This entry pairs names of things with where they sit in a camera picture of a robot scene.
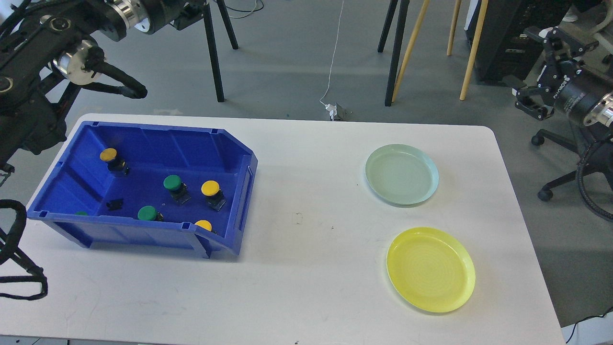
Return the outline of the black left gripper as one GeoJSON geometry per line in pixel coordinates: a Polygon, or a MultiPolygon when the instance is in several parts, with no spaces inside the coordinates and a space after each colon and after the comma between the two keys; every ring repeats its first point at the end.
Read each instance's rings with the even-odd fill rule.
{"type": "Polygon", "coordinates": [[[204,18],[209,0],[106,0],[110,18],[105,35],[126,35],[131,28],[152,35],[170,24],[177,31],[204,18]]]}

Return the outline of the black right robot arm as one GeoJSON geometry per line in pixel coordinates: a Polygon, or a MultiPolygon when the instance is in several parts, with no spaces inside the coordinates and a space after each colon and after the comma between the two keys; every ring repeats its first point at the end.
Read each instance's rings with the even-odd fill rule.
{"type": "Polygon", "coordinates": [[[582,60],[598,42],[583,44],[558,27],[532,26],[524,33],[543,46],[545,65],[534,86],[515,76],[504,77],[504,83],[512,89],[515,107],[532,118],[542,121],[558,112],[569,120],[574,139],[541,129],[531,139],[534,146],[549,139],[579,156],[576,170],[546,183],[538,198],[549,201],[553,188],[575,182],[589,210],[612,221],[612,214],[596,204],[584,184],[585,176],[593,173],[612,183],[612,78],[582,60]]]}

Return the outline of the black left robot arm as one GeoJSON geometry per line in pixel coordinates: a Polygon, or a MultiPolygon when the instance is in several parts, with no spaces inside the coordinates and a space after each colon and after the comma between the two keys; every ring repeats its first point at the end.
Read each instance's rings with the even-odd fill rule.
{"type": "Polygon", "coordinates": [[[66,116],[83,89],[131,99],[146,87],[106,60],[92,34],[112,41],[130,28],[153,34],[206,18],[207,0],[24,0],[1,24],[1,182],[17,150],[39,155],[63,142],[66,116]]]}

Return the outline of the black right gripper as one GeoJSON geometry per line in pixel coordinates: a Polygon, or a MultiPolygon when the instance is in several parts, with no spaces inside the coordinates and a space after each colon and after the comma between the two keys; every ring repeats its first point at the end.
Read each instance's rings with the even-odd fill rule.
{"type": "Polygon", "coordinates": [[[612,127],[612,78],[581,59],[599,42],[581,42],[559,27],[532,26],[524,34],[543,46],[545,66],[534,86],[514,77],[515,107],[538,120],[560,112],[577,126],[612,127]]]}

